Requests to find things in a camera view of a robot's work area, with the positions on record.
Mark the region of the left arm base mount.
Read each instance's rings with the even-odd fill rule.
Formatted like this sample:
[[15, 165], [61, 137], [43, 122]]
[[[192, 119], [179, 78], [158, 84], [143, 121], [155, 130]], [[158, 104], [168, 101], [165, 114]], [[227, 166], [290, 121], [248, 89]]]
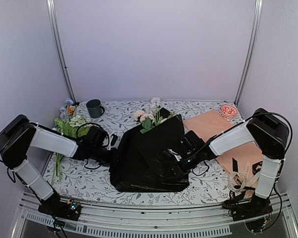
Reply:
[[38, 211], [57, 218], [78, 221], [81, 214], [81, 204], [77, 202], [62, 202], [60, 199], [42, 200]]

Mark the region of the white rose long stem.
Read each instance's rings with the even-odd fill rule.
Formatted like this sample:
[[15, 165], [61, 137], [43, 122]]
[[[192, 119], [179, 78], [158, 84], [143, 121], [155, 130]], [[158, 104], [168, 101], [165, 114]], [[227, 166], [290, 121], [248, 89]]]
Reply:
[[135, 121], [139, 122], [142, 126], [142, 129], [140, 130], [141, 134], [144, 134], [155, 127], [154, 116], [150, 113], [146, 113], [144, 110], [136, 111], [134, 113], [134, 119]]

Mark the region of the small white flower stem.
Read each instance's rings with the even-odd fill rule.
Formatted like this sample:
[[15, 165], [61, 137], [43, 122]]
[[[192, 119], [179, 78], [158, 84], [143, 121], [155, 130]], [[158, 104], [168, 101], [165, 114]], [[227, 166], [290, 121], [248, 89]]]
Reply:
[[154, 116], [155, 126], [158, 126], [163, 120], [163, 117], [160, 114], [160, 109], [161, 109], [161, 99], [159, 97], [152, 98], [150, 101], [149, 110], [151, 114]]

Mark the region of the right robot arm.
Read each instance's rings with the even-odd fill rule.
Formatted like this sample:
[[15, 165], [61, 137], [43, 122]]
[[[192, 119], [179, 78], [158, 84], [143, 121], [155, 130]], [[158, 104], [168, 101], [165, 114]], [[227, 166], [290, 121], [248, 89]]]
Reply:
[[290, 123], [281, 115], [259, 108], [248, 119], [233, 126], [218, 112], [211, 110], [184, 122], [189, 130], [182, 145], [189, 151], [180, 155], [167, 150], [164, 154], [175, 160], [187, 172], [205, 160], [217, 159], [229, 173], [240, 176], [240, 187], [230, 185], [232, 191], [245, 190], [255, 185], [255, 199], [247, 205], [251, 216], [258, 216], [266, 208], [282, 162], [290, 145]]

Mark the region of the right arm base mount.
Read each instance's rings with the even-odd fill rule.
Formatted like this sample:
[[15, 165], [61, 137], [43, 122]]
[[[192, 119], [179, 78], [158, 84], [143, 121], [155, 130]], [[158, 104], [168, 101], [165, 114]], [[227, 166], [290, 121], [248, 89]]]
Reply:
[[260, 233], [264, 231], [271, 212], [273, 211], [269, 198], [260, 198], [256, 195], [252, 196], [251, 200], [246, 203], [238, 203], [234, 200], [228, 200], [224, 203], [228, 209], [228, 215], [232, 217], [233, 221], [241, 221], [258, 216], [268, 215], [268, 218], [261, 218], [246, 223], [246, 227], [253, 233]]

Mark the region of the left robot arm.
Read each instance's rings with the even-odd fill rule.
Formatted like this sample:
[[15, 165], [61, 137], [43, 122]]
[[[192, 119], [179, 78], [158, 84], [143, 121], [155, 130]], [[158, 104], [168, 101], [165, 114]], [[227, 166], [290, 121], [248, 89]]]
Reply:
[[0, 162], [44, 200], [45, 208], [53, 215], [60, 215], [64, 205], [55, 197], [57, 192], [28, 161], [27, 152], [29, 148], [37, 148], [79, 161], [92, 159], [101, 165], [113, 163], [117, 136], [109, 135], [96, 123], [88, 122], [87, 125], [86, 135], [70, 137], [31, 122], [25, 115], [18, 115], [0, 132]]

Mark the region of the black wrapping paper sheet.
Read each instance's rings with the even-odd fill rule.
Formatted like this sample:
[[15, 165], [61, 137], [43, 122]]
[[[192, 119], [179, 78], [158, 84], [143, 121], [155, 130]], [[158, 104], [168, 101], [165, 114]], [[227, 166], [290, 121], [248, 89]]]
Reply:
[[111, 164], [110, 182], [120, 192], [180, 192], [189, 186], [188, 173], [175, 158], [164, 156], [172, 149], [184, 154], [180, 140], [184, 137], [181, 115], [174, 115], [148, 132], [142, 125], [126, 131]]

